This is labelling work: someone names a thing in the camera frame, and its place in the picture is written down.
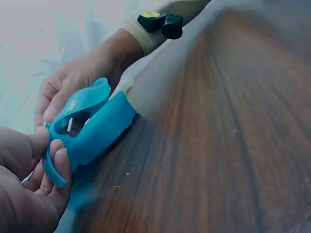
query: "yellow label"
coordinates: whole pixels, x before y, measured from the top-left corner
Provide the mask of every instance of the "yellow label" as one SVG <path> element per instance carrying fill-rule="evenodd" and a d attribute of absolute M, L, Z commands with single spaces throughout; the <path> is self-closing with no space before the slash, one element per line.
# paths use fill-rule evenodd
<path fill-rule="evenodd" d="M 157 18 L 160 16 L 159 13 L 154 12 L 154 11 L 144 11 L 143 13 L 140 14 L 141 16 L 145 18 Z"/>

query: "hand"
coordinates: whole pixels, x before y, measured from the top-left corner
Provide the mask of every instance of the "hand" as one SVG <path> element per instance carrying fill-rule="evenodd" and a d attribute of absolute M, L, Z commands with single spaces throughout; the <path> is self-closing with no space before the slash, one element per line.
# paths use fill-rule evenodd
<path fill-rule="evenodd" d="M 60 67 L 41 85 L 35 108 L 35 130 L 44 121 L 52 123 L 74 92 L 97 79 L 106 77 L 113 91 L 122 73 L 141 57 L 143 50 L 138 41 L 126 30 L 119 29 L 94 51 Z"/>
<path fill-rule="evenodd" d="M 48 145 L 49 132 L 44 127 L 33 135 L 0 127 L 1 232 L 52 233 L 56 229 L 69 201 L 71 170 L 63 142 L 52 141 L 55 168 L 68 180 L 63 189 L 53 185 L 42 162 L 37 164 Z"/>

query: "wooden surface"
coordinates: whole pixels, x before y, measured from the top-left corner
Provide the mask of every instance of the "wooden surface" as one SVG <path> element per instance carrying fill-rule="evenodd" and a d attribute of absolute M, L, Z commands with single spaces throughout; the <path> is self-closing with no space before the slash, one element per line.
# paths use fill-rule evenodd
<path fill-rule="evenodd" d="M 213 14 L 136 78 L 74 232 L 311 232 L 311 3 Z"/>

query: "sleeve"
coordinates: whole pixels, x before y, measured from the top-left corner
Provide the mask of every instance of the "sleeve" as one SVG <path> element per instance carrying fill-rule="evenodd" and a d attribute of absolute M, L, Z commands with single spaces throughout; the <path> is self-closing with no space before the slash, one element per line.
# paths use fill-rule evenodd
<path fill-rule="evenodd" d="M 168 3 L 148 10 L 160 14 L 170 13 L 182 16 L 182 26 L 185 26 L 200 14 L 209 2 L 210 0 L 171 0 Z M 139 10 L 127 17 L 123 21 L 121 28 L 127 30 L 140 43 L 144 55 L 147 56 L 163 44 L 166 41 L 166 38 L 159 31 L 154 33 L 148 33 L 145 31 L 137 21 L 138 16 L 142 12 L 143 10 Z"/>

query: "blue plastic object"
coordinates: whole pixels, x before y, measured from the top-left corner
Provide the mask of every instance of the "blue plastic object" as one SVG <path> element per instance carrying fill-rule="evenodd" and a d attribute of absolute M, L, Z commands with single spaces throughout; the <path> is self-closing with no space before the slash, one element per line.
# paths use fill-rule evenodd
<path fill-rule="evenodd" d="M 107 79 L 98 79 L 93 86 L 75 92 L 53 123 L 46 125 L 50 131 L 50 141 L 61 139 L 64 142 L 72 172 L 78 165 L 86 165 L 97 158 L 132 124 L 136 110 L 123 92 L 108 101 L 110 91 Z M 70 119 L 81 121 L 87 118 L 88 122 L 77 135 L 67 132 Z M 57 187 L 63 188 L 67 180 L 55 169 L 50 148 L 42 162 L 49 179 Z"/>

